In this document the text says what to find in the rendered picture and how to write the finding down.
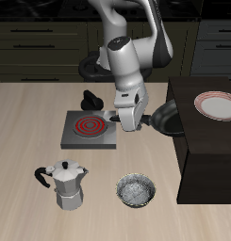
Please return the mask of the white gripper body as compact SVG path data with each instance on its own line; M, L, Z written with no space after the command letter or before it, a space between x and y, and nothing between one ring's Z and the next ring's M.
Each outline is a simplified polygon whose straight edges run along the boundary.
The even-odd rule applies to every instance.
M121 125L126 132L135 131L146 106L148 94L144 84L119 94L118 113Z

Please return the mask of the black frying pan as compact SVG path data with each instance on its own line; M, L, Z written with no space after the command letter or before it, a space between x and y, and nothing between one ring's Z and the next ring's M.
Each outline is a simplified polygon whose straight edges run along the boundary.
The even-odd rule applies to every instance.
M175 100L163 104L152 115L142 115L137 130L140 130L143 124L152 126L168 137L183 137L185 135Z

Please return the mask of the dark wooden shelf cabinet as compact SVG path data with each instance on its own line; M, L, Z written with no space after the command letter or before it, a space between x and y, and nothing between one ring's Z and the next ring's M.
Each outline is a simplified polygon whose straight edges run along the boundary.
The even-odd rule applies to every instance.
M171 76L167 99L175 100L184 129L173 140L181 182L179 204L231 204L231 121L200 114L194 99L207 91L231 94L226 76Z

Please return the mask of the round black knob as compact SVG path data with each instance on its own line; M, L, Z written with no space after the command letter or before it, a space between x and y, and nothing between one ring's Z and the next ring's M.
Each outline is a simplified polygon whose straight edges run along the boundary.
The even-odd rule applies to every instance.
M83 100L81 102L82 110L102 110L103 107L104 102L102 99L96 97L88 89L83 92Z

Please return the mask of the dark grey stove plate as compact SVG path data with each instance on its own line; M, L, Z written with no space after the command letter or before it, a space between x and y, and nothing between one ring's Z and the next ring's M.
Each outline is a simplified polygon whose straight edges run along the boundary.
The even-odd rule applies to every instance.
M62 149L115 149L115 111L68 111L60 142Z

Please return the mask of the grey speckled bowl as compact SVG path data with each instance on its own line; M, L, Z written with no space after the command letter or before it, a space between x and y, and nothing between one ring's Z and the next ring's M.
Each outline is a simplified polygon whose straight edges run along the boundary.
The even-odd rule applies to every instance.
M131 208L146 206L156 195L154 182L146 175L129 173L116 184L117 197Z

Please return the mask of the white plate with red rim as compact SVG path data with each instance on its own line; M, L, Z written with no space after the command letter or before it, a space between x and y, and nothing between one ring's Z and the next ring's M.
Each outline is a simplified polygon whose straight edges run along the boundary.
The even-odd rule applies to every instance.
M216 121L231 121L231 94L222 91L207 91L194 99L199 113Z

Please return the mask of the silver moka pot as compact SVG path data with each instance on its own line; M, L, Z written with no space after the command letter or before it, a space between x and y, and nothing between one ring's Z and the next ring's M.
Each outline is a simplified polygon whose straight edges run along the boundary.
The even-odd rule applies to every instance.
M43 174L54 179L57 193L57 204L62 210L73 211L83 203L81 181L88 174L86 168L80 167L76 161L65 159L56 162L54 166L38 168L34 175L45 187L50 185L45 181Z

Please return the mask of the grey kitchen cupboards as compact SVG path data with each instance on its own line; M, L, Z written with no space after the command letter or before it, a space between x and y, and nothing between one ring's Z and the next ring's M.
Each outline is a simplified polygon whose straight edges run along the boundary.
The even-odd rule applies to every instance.
M200 22L191 76L227 76L231 81L231 20Z

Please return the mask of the dark kitchen cupboards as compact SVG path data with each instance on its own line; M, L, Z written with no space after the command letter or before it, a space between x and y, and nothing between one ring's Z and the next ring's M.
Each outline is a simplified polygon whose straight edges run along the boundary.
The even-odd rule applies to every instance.
M199 24L166 22L173 60L149 82L188 76ZM100 22L0 22L0 82L81 82L81 60L104 41Z

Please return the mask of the black kitchen countertop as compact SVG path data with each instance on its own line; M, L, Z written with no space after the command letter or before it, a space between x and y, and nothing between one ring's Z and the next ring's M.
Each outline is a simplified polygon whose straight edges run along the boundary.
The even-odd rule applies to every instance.
M231 20L231 0L159 0L164 22ZM88 0L0 0L0 22L101 22Z

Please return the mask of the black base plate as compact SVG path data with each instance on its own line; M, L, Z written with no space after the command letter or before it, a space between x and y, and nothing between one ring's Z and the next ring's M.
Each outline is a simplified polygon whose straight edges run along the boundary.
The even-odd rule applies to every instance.
M100 53L93 51L79 63L79 74L89 83L111 83L125 81L128 86L145 81L152 73L151 68L140 69L138 57L125 56L123 53L109 52L108 61L111 70L106 70L96 63Z

